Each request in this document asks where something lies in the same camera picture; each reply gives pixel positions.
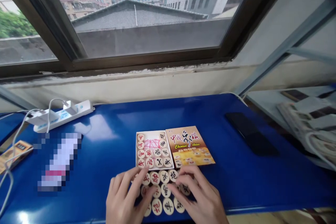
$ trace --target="orange packaging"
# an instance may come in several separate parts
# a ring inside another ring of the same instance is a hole
[[[176,168],[215,163],[196,126],[166,129],[166,133]]]
[[[33,147],[32,145],[30,145],[29,143],[26,143],[22,140],[16,142],[16,144],[15,144],[15,156],[31,149],[32,147]],[[22,156],[19,156],[19,157],[15,158],[13,160],[13,163],[12,163],[12,168],[14,166],[16,166],[28,154],[29,153],[26,153]],[[13,147],[9,148],[8,150],[6,150],[4,153],[1,154],[1,156],[0,156],[0,174],[3,174],[6,171],[5,162],[12,157],[13,157]]]

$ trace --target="power outlet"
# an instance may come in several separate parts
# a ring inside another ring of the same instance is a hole
[[[85,116],[95,110],[93,105],[89,100],[83,101],[81,103],[76,104],[76,109],[77,113],[74,114],[73,116],[70,115],[67,111],[65,110],[60,110],[56,112],[57,115],[59,115],[58,119],[53,120],[50,122],[50,127],[49,130],[52,130],[56,127],[59,127],[65,123],[68,123],[72,120],[75,120],[81,116]],[[34,131],[37,133],[46,133],[48,128],[48,124],[42,124],[42,125],[35,125],[34,126]]]

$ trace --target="gray roof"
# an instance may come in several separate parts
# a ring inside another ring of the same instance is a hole
[[[76,32],[193,22],[208,15],[124,0],[72,21]]]

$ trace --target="glass pane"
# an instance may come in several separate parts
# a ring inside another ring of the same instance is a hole
[[[87,55],[217,47],[242,0],[60,0]]]
[[[57,60],[12,0],[0,0],[0,65]]]

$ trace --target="black phone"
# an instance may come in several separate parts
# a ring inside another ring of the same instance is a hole
[[[301,101],[303,99],[308,98],[309,96],[300,92],[299,90],[296,89],[291,89],[291,90],[286,90],[286,91],[281,91],[280,92],[282,95],[286,96],[287,98],[293,100],[293,101]]]
[[[278,156],[279,151],[243,113],[226,113],[226,119],[238,131],[247,146],[258,156]]]

